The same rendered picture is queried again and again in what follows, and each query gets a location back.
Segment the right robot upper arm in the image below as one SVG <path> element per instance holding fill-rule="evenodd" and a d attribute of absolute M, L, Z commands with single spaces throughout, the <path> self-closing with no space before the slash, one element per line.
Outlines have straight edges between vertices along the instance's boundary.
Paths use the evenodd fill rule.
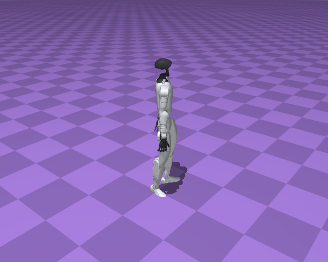
<path fill-rule="evenodd" d="M 161 117 L 161 114 L 163 112 L 166 112 L 168 114 L 168 111 L 165 110 L 167 107 L 167 102 L 168 102 L 168 96 L 169 96 L 169 89 L 167 86 L 161 86 L 159 89 L 159 97 L 160 97 L 160 102 L 159 102 L 159 116 Z"/>

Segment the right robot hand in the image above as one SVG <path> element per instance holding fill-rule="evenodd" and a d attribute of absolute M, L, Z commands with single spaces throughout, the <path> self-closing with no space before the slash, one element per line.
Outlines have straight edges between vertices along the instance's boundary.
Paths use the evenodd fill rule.
<path fill-rule="evenodd" d="M 169 144 L 167 143 L 167 137 L 165 139 L 161 139 L 161 134 L 160 134 L 160 140 L 161 141 L 159 143 L 159 149 L 157 151 L 160 151 L 160 152 L 167 151 L 167 146 L 169 147 Z"/>

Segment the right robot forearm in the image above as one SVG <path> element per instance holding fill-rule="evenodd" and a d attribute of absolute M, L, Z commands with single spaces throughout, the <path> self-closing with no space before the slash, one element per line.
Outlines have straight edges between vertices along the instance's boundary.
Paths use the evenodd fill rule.
<path fill-rule="evenodd" d="M 160 123 L 160 134 L 161 134 L 161 139 L 165 139 L 167 137 L 167 118 L 168 114 L 166 112 L 163 112 L 161 114 L 159 123 Z"/>

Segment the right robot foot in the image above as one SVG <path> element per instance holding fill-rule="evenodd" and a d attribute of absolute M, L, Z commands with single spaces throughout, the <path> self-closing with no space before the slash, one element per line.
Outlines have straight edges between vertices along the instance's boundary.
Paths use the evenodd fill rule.
<path fill-rule="evenodd" d="M 158 195 L 160 197 L 166 197 L 166 194 L 160 188 L 158 188 L 158 189 L 156 188 L 156 190 L 153 189 L 153 184 L 150 186 L 150 191 L 154 192 L 156 195 Z"/>

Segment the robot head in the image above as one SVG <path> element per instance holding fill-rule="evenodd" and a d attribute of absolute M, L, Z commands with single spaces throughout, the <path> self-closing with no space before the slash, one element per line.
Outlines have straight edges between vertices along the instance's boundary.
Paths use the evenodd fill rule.
<path fill-rule="evenodd" d="M 160 58 L 155 62 L 155 68 L 166 70 L 165 73 L 160 74 L 159 78 L 156 80 L 157 83 L 162 83 L 163 80 L 166 79 L 166 76 L 169 76 L 168 68 L 171 66 L 171 64 L 172 62 L 166 58 Z M 168 82 L 168 80 L 166 79 L 165 82 Z"/>

